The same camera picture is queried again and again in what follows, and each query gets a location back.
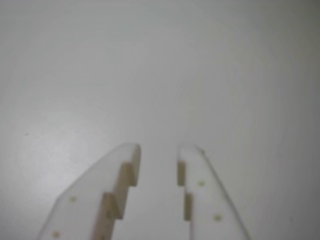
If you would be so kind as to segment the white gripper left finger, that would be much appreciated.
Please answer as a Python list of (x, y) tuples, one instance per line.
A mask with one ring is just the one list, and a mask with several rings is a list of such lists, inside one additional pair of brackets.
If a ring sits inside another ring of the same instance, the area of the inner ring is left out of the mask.
[(141, 147), (124, 143), (93, 164), (55, 201), (40, 240), (110, 240), (138, 184)]

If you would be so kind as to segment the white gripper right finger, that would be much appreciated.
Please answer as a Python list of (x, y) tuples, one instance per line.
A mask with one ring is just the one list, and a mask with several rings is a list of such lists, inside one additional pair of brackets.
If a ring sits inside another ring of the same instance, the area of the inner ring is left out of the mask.
[(181, 146), (177, 157), (177, 184), (184, 188), (184, 220), (192, 240), (249, 240), (235, 205), (205, 151)]

